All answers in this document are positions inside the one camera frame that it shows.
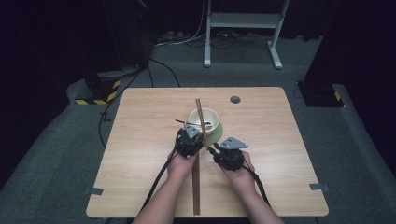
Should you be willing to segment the grey tape piece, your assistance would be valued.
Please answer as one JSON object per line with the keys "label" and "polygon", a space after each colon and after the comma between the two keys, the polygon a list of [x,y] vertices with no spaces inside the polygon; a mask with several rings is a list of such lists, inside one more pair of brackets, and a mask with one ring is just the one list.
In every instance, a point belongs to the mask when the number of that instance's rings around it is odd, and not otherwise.
{"label": "grey tape piece", "polygon": [[320,183],[309,184],[309,187],[311,188],[311,190],[321,190],[323,192],[330,191],[330,188],[327,185],[322,185]]}
{"label": "grey tape piece", "polygon": [[88,194],[88,195],[99,195],[99,196],[101,196],[102,194],[103,194],[103,189],[98,189],[98,188],[94,188],[94,187],[92,187],[92,188],[85,188],[84,189],[84,193],[85,194]]}

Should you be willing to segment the white metal stand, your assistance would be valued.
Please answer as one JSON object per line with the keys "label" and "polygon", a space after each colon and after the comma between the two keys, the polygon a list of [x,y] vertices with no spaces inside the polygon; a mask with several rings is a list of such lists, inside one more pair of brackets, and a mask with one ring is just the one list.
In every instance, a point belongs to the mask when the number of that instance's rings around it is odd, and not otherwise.
{"label": "white metal stand", "polygon": [[280,35],[283,22],[290,0],[283,0],[283,5],[277,14],[249,14],[249,13],[221,13],[212,11],[212,0],[207,0],[206,10],[206,34],[204,48],[204,67],[211,65],[211,29],[212,28],[251,28],[272,29],[274,34],[267,41],[267,47],[273,60],[275,69],[282,69],[276,50],[276,44]]}

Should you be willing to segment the cream bowl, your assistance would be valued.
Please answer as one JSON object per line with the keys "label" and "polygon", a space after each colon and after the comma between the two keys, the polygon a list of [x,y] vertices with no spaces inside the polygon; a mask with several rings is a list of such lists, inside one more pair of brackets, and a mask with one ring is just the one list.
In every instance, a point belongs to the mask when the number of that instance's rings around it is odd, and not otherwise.
{"label": "cream bowl", "polygon": [[[203,108],[202,115],[203,115],[203,119],[204,119],[204,124],[205,124],[205,122],[211,122],[213,125],[213,127],[211,129],[205,129],[205,133],[207,135],[212,134],[219,124],[218,114],[213,109]],[[188,122],[201,124],[199,113],[198,113],[197,109],[193,110],[190,113]],[[197,128],[200,132],[202,131],[202,126],[195,126],[195,125],[193,125],[193,126],[195,128]]]}

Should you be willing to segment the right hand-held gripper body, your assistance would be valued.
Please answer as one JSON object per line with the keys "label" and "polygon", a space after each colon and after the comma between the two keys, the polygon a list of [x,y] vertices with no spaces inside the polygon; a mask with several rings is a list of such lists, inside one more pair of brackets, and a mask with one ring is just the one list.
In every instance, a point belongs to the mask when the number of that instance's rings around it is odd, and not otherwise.
{"label": "right hand-held gripper body", "polygon": [[236,171],[243,166],[242,148],[248,148],[248,144],[230,136],[220,144],[214,143],[213,146],[219,153],[219,155],[213,155],[213,159],[220,167]]}

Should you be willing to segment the green plate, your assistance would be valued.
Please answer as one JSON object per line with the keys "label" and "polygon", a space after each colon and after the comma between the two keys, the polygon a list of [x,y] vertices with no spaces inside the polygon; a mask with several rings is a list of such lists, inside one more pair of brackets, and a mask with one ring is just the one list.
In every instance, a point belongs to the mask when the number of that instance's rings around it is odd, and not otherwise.
{"label": "green plate", "polygon": [[222,134],[223,134],[223,128],[221,123],[219,123],[217,128],[214,130],[214,132],[207,136],[207,144],[211,146],[214,143],[217,143],[221,139]]}

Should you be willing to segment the black stand base yellow marks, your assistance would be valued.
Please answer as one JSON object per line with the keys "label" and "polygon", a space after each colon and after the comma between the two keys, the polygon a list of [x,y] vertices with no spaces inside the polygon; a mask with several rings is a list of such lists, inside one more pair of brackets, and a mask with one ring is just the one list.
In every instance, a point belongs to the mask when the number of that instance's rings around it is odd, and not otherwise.
{"label": "black stand base yellow marks", "polygon": [[341,95],[333,86],[320,87],[304,81],[297,82],[298,89],[308,107],[344,107]]}

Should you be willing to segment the black yellow striped stand base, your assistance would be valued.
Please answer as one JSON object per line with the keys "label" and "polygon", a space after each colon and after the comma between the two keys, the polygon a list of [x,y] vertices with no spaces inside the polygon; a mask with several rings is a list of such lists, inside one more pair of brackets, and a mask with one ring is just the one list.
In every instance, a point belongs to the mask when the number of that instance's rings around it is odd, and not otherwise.
{"label": "black yellow striped stand base", "polygon": [[75,102],[78,105],[106,105],[115,99],[119,86],[119,79],[102,80],[96,74],[85,77]]}

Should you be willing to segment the black-handled metal spoon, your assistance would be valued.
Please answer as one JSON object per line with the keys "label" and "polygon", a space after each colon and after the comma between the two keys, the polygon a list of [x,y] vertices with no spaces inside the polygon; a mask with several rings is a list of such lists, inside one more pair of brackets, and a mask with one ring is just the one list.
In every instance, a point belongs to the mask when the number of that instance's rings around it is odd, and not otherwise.
{"label": "black-handled metal spoon", "polygon": [[[180,119],[175,119],[175,121],[176,122],[179,122],[179,123],[184,123],[184,124],[188,124],[188,125],[195,125],[195,126],[201,126],[201,124],[197,124],[197,123],[190,123],[190,122],[187,122],[187,121],[183,121],[183,120],[180,120]],[[205,122],[205,128],[206,129],[211,129],[212,127],[213,127],[213,125],[212,125],[212,123],[211,122]]]}

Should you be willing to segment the person's left hand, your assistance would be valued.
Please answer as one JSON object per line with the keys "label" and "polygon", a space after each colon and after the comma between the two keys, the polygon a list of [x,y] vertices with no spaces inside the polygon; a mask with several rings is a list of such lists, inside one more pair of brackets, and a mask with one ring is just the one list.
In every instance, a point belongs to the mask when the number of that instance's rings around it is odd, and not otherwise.
{"label": "person's left hand", "polygon": [[170,161],[167,167],[168,177],[173,180],[184,181],[191,173],[196,158],[196,155],[185,158],[177,152],[171,152],[168,156]]}

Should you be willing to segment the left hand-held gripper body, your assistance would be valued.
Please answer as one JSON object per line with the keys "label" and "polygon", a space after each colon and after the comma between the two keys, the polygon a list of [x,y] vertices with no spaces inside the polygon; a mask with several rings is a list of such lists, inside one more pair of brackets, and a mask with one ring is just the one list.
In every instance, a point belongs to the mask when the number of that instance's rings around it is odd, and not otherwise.
{"label": "left hand-held gripper body", "polygon": [[181,156],[189,158],[199,152],[204,145],[204,137],[200,130],[194,126],[184,123],[177,131],[175,140],[175,151]]}

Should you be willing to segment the person's right hand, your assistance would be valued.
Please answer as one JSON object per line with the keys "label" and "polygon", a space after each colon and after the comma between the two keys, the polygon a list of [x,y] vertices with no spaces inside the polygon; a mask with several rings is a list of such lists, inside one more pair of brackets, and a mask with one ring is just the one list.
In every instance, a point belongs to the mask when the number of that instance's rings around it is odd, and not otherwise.
{"label": "person's right hand", "polygon": [[254,178],[249,171],[254,171],[255,167],[250,161],[250,155],[247,152],[243,153],[244,163],[243,167],[236,170],[226,170],[220,167],[221,171],[227,176],[231,186],[234,189],[246,189],[254,187]]}

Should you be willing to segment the power strip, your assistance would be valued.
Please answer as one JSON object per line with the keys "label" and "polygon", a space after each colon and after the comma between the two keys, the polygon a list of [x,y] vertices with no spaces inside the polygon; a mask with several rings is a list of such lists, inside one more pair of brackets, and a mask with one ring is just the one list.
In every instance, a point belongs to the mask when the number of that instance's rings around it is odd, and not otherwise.
{"label": "power strip", "polygon": [[166,31],[157,38],[157,43],[181,42],[187,40],[189,37],[189,34],[184,34],[183,32]]}

